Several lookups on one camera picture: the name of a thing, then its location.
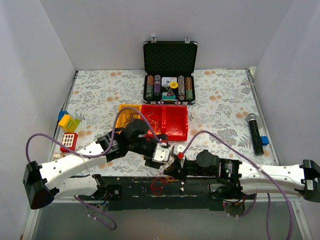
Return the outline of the yellow plastic bin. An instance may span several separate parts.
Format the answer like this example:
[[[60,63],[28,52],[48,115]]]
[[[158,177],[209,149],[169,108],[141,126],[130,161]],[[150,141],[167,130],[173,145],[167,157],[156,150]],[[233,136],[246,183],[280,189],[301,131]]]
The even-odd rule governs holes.
[[[139,112],[142,109],[141,104],[120,104],[118,110],[120,111],[127,107],[134,108]],[[141,116],[132,109],[125,109],[124,111],[121,112],[121,114],[117,118],[116,128],[125,128],[134,119],[141,119]]]

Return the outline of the red plastic bin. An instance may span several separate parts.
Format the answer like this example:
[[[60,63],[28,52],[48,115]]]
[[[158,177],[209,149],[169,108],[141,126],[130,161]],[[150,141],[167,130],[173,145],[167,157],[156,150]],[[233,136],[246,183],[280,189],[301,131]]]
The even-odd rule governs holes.
[[[165,107],[161,105],[143,104],[141,113],[145,116],[153,131],[157,134],[165,133]]]
[[[185,142],[188,138],[188,109],[186,106],[166,105],[164,107],[165,134],[169,141]]]

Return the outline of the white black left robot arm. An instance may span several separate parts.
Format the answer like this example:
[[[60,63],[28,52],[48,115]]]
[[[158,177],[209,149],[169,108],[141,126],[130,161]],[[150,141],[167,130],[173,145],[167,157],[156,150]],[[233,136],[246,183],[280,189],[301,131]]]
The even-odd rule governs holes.
[[[149,123],[136,119],[126,127],[113,128],[83,149],[70,150],[66,157],[39,164],[28,160],[22,183],[32,210],[41,209],[55,198],[92,196],[103,199],[111,191],[101,177],[76,175],[89,168],[124,157],[128,152],[143,156],[148,167],[159,169],[170,158],[169,137],[148,132]]]

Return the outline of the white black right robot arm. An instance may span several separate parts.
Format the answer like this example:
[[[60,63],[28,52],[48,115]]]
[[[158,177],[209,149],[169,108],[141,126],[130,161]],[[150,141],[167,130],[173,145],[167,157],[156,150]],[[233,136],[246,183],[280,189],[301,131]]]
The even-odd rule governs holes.
[[[213,199],[240,200],[255,194],[285,193],[310,202],[320,201],[320,167],[312,160],[291,166],[255,167],[203,150],[194,160],[178,153],[164,174],[181,181],[189,176],[214,178],[218,186],[211,190]]]

